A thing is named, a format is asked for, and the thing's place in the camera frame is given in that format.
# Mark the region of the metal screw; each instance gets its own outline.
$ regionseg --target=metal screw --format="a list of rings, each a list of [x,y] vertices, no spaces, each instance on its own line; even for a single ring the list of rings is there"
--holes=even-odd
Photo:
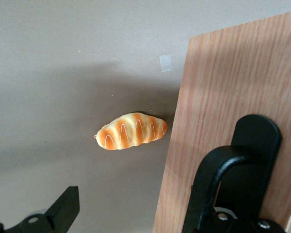
[[[38,220],[39,218],[38,217],[32,217],[28,220],[28,223],[34,223]]]
[[[224,213],[219,213],[219,214],[218,214],[218,218],[219,218],[220,220],[222,220],[222,221],[226,221],[226,220],[228,220],[227,215],[224,214]]]
[[[259,221],[258,225],[264,229],[270,229],[271,227],[271,225],[267,221],[264,221],[264,220]]]

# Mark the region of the wood grain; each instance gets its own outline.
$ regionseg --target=wood grain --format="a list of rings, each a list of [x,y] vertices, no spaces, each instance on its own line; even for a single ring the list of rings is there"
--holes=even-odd
[[[260,213],[285,227],[291,214],[291,12],[192,37],[154,222],[182,230],[204,156],[230,145],[237,120],[271,118],[283,142]]]

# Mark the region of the gray wall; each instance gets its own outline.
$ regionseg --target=gray wall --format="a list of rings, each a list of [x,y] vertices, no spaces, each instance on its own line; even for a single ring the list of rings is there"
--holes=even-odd
[[[0,221],[78,185],[69,232],[150,233],[189,37],[287,11],[291,0],[0,0]],[[94,134],[133,111],[168,133],[100,148]]]

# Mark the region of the orange bread crust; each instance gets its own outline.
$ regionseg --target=orange bread crust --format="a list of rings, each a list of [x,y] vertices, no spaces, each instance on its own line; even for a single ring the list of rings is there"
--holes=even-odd
[[[94,136],[107,150],[122,150],[161,139],[167,131],[164,120],[142,113],[128,113],[103,126]]]

